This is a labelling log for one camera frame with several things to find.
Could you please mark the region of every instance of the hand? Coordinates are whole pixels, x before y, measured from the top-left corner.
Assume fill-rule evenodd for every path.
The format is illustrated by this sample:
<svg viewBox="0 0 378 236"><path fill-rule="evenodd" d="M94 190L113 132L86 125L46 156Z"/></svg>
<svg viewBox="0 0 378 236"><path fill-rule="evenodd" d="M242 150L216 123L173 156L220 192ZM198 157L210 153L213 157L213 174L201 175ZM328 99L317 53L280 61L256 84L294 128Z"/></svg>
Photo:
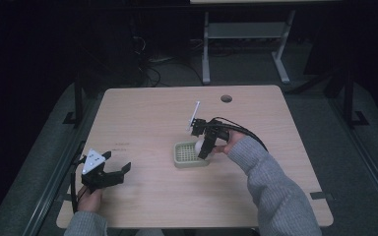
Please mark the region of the hand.
<svg viewBox="0 0 378 236"><path fill-rule="evenodd" d="M100 208L102 193L103 189L96 189L93 193L91 193L91 190L88 187L83 186L78 193L78 211L89 211L96 213Z"/></svg>
<svg viewBox="0 0 378 236"><path fill-rule="evenodd" d="M228 140L228 143L226 143L225 146L216 146L213 148L213 153L220 153L220 152L223 152L225 154L229 154L229 152L231 151L232 147L235 146L235 144L237 144L237 142L239 140L241 140L242 138L244 138L245 135L242 134L242 133L239 133L237 131L233 131L233 130L229 130L229 140Z"/></svg>

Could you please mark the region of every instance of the table top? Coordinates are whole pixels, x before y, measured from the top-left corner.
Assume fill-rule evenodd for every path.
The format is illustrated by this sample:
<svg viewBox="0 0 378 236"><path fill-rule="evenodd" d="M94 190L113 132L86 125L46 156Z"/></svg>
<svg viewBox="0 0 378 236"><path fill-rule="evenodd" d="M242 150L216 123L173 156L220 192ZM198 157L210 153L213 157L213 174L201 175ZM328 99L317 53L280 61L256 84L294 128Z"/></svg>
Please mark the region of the table top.
<svg viewBox="0 0 378 236"><path fill-rule="evenodd" d="M232 102L221 101L230 95ZM132 162L124 183L106 188L99 213L109 227L201 228L257 227L257 208L243 171L224 154L208 166L176 168L174 145L203 137L186 131L196 101L196 118L223 117L255 133L283 171L305 192L321 226L333 223L312 165L294 125L284 96L276 86L116 88L109 89L95 117L84 154L90 148L112 151L104 171L118 171ZM82 184L82 165L77 189ZM73 216L65 201L57 225Z"/></svg>

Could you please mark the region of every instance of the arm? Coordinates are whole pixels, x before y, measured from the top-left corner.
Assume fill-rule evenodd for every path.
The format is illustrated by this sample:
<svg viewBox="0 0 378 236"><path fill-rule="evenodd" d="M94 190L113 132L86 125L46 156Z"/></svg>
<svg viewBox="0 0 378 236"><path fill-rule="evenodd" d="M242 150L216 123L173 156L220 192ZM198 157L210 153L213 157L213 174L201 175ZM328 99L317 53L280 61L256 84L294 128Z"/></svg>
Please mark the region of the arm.
<svg viewBox="0 0 378 236"><path fill-rule="evenodd" d="M106 219L96 213L100 207L102 189L90 193L90 190L84 186L79 191L78 196L81 196L79 198L78 211L73 215L64 235L107 235Z"/></svg>
<svg viewBox="0 0 378 236"><path fill-rule="evenodd" d="M258 209L259 230L266 235L321 235L312 207L303 191L284 175L278 163L259 143L238 135L217 147L248 176L247 187Z"/></svg>

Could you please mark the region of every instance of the gray sweater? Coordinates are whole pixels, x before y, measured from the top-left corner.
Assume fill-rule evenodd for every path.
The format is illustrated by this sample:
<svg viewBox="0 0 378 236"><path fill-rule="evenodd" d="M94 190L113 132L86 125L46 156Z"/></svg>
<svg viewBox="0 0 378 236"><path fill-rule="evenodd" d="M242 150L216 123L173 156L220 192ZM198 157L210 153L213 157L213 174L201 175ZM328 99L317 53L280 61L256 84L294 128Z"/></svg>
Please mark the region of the gray sweater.
<svg viewBox="0 0 378 236"><path fill-rule="evenodd" d="M228 157L248 176L247 187L258 209L260 235L321 235L303 191L284 175L278 163L250 137L240 140ZM106 235L106 220L96 213L77 212L65 235ZM162 235L161 231L138 235Z"/></svg>

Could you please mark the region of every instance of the white basket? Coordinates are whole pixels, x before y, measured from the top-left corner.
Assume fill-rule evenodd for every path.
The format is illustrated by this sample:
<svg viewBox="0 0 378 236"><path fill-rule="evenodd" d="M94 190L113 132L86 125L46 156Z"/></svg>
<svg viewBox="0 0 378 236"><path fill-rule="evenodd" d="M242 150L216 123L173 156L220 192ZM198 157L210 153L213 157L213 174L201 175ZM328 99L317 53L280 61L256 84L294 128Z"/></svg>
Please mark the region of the white basket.
<svg viewBox="0 0 378 236"><path fill-rule="evenodd" d="M196 142L178 143L174 145L174 166L177 168L189 168L207 166L208 160L199 158L195 152Z"/></svg>

